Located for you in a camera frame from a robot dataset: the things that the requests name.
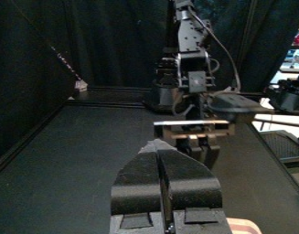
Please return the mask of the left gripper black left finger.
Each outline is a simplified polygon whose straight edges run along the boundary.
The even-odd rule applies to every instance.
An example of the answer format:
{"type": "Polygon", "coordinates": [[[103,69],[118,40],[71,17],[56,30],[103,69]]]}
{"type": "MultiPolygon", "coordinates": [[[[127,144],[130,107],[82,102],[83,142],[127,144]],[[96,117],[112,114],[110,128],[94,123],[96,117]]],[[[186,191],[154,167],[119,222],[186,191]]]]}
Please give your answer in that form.
{"type": "Polygon", "coordinates": [[[155,139],[120,169],[111,187],[108,234],[167,234],[167,179],[155,139]]]}

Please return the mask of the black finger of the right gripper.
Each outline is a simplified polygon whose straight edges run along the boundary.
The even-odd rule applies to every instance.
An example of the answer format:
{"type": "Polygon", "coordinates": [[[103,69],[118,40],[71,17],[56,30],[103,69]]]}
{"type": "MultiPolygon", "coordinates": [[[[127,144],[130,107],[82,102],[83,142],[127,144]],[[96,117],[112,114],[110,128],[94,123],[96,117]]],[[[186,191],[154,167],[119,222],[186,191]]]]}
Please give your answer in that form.
{"type": "Polygon", "coordinates": [[[190,136],[185,139],[177,139],[177,148],[198,162],[203,162],[203,149],[199,145],[199,138],[190,136]]]}
{"type": "Polygon", "coordinates": [[[218,137],[215,135],[210,135],[207,137],[207,154],[206,154],[206,160],[205,165],[209,169],[213,169],[214,164],[218,160],[221,153],[221,146],[218,145],[218,137]]]}

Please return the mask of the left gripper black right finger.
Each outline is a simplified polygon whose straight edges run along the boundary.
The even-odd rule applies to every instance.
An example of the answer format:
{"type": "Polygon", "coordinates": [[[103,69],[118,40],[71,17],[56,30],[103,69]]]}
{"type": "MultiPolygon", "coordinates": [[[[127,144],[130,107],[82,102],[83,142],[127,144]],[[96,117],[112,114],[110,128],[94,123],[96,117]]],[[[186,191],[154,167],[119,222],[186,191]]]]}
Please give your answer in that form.
{"type": "Polygon", "coordinates": [[[233,234],[222,209],[218,178],[202,163],[161,139],[157,152],[175,234],[233,234]]]}

